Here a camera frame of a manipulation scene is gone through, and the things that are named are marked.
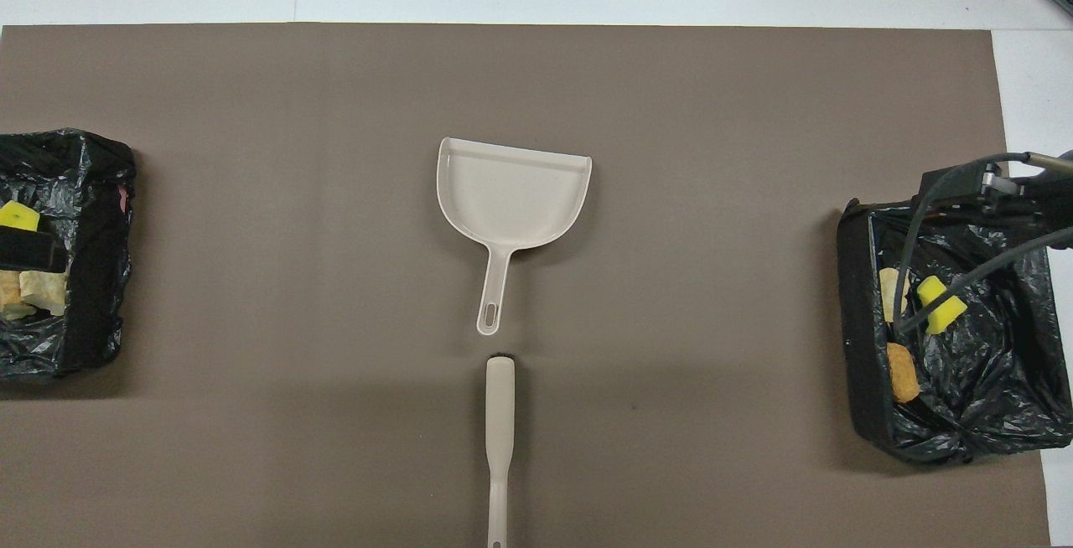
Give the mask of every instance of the black plastic bag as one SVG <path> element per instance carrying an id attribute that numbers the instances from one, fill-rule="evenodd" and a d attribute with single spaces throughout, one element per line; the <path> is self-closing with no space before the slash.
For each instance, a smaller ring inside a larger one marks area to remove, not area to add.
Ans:
<path id="1" fill-rule="evenodd" d="M 910 462 L 967 462 L 987 454 L 1063 447 L 1073 439 L 1073 404 L 1045 249 L 959 293 L 969 309 L 940 335 L 923 327 L 895 337 L 883 319 L 878 269 L 897 268 L 908 202 L 851 202 L 838 226 L 838 273 L 850 408 L 858 434 Z M 953 217 L 922 226 L 910 262 L 915 285 L 946 285 L 1027 236 Z M 886 343 L 913 356 L 921 395 L 897 403 Z"/>
<path id="2" fill-rule="evenodd" d="M 0 135 L 0 201 L 41 212 L 39 232 L 68 258 L 63 315 L 0 320 L 0 377 L 58 377 L 118 355 L 133 197 L 126 144 L 77 129 Z"/>

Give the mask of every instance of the brown table surface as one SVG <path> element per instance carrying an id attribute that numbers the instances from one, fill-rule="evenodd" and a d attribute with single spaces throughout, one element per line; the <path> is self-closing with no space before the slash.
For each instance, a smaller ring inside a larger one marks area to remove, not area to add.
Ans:
<path id="1" fill-rule="evenodd" d="M 838 212 L 1004 150 L 987 32 L 4 28 L 0 132 L 61 127 L 137 151 L 124 352 L 3 389 L 4 545 L 482 546 L 497 351 L 514 546 L 1048 543 L 1038 455 L 848 414 Z M 593 158 L 493 338 L 444 136 Z"/>

